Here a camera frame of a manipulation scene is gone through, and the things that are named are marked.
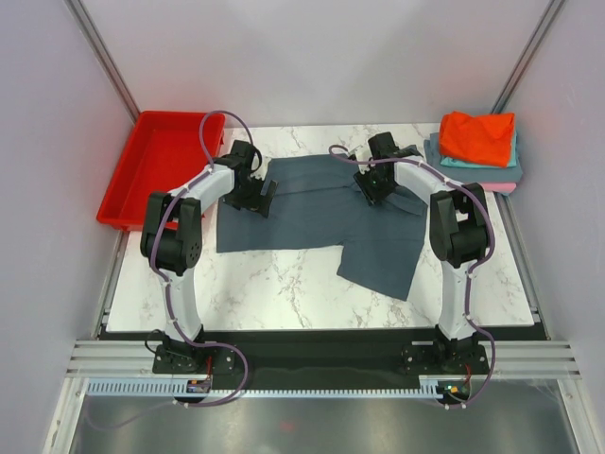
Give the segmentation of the dark blue-grey t-shirt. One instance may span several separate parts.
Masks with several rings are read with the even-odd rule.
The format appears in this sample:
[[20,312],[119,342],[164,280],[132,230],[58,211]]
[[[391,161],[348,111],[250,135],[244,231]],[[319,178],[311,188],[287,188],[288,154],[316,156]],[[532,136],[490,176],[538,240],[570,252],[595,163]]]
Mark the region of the dark blue-grey t-shirt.
[[403,187],[370,206],[356,166],[328,155],[273,159],[278,187],[263,218],[225,202],[217,209],[218,253],[342,249],[337,275],[391,298],[407,298],[424,246],[426,205]]

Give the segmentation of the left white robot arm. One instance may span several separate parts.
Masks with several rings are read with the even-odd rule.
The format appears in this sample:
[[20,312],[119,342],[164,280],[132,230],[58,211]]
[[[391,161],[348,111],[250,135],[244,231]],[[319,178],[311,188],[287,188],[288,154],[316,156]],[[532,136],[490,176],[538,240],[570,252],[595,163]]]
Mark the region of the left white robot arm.
[[266,218],[277,183],[255,176],[261,164],[257,147],[236,140],[229,154],[210,162],[187,183],[169,192],[153,192],[147,199],[140,251],[160,281],[164,332],[170,340],[182,341],[174,359],[187,372],[199,371],[208,358],[206,347],[198,343],[203,325],[194,283],[202,253],[202,215],[215,202],[224,201]]

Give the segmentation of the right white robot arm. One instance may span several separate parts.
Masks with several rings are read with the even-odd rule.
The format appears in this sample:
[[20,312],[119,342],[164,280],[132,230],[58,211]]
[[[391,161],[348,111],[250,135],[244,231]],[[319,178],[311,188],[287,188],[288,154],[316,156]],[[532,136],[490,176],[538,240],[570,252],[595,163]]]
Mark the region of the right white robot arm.
[[432,167],[414,146],[398,147],[392,134],[371,137],[366,149],[354,149],[348,159],[357,163],[355,182],[371,205],[402,187],[428,207],[428,237],[441,262],[442,308],[437,329],[444,342],[433,348],[442,371],[456,371],[467,360],[462,344],[476,332],[471,306],[475,269],[494,249],[493,225],[482,186],[452,180]]

